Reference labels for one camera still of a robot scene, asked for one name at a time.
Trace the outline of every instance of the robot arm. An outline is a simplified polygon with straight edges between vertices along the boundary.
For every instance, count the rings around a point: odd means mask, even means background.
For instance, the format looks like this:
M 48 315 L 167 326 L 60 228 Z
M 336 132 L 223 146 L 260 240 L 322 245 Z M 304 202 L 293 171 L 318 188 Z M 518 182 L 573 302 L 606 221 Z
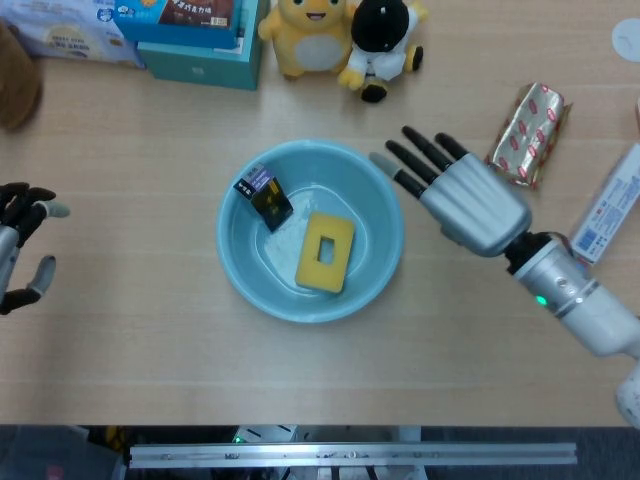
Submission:
M 56 268 L 52 256 L 44 257 L 26 288 L 7 292 L 20 249 L 47 217 L 66 217 L 69 209 L 54 202 L 55 193 L 29 188 L 26 183 L 0 187 L 0 314 L 37 302 L 45 294 Z
M 483 257 L 505 255 L 508 272 L 591 353 L 640 360 L 640 321 L 546 233 L 531 233 L 531 211 L 519 194 L 446 134 L 436 142 L 410 127 L 403 133 L 440 172 L 390 140 L 387 148 L 425 183 L 379 154 L 371 160 L 440 223 L 442 232 Z M 640 361 L 618 388 L 622 416 L 640 428 Z

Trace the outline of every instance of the black and white plush toy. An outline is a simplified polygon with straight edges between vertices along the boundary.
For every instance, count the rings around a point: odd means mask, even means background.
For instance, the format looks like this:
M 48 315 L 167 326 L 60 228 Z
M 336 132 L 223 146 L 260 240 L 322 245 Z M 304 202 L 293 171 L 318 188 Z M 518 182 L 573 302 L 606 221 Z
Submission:
M 360 90 L 365 102 L 386 97 L 386 82 L 420 68 L 424 51 L 409 44 L 409 35 L 428 14 L 418 1 L 407 7 L 402 0 L 363 0 L 353 17 L 353 50 L 340 85 Z

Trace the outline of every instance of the yellow plush toy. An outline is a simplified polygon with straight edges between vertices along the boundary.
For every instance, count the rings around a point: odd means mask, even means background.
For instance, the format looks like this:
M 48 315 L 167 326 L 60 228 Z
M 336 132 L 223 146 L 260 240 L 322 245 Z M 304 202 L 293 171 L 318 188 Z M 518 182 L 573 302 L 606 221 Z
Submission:
M 260 22 L 262 40 L 273 40 L 280 72 L 294 79 L 305 72 L 339 73 L 351 52 L 347 0 L 279 0 Z

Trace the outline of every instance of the snack wrapper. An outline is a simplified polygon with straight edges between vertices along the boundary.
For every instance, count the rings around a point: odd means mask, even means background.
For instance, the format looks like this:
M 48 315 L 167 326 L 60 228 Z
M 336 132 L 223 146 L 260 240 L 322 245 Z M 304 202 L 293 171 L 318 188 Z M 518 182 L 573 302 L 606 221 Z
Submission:
M 564 97 L 547 85 L 521 88 L 485 161 L 509 182 L 536 189 L 570 111 Z

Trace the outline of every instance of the snack box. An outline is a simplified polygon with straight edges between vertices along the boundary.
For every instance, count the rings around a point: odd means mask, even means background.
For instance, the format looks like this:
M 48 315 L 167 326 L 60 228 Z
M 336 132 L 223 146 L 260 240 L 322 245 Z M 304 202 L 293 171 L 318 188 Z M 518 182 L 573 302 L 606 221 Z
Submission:
M 115 0 L 0 0 L 0 21 L 31 55 L 144 67 L 114 16 Z
M 268 10 L 268 0 L 242 2 L 239 36 L 233 50 L 148 42 L 140 42 L 138 50 L 157 79 L 255 90 L 263 44 L 258 38 L 258 24 Z
M 115 21 L 131 42 L 234 48 L 239 0 L 116 0 Z

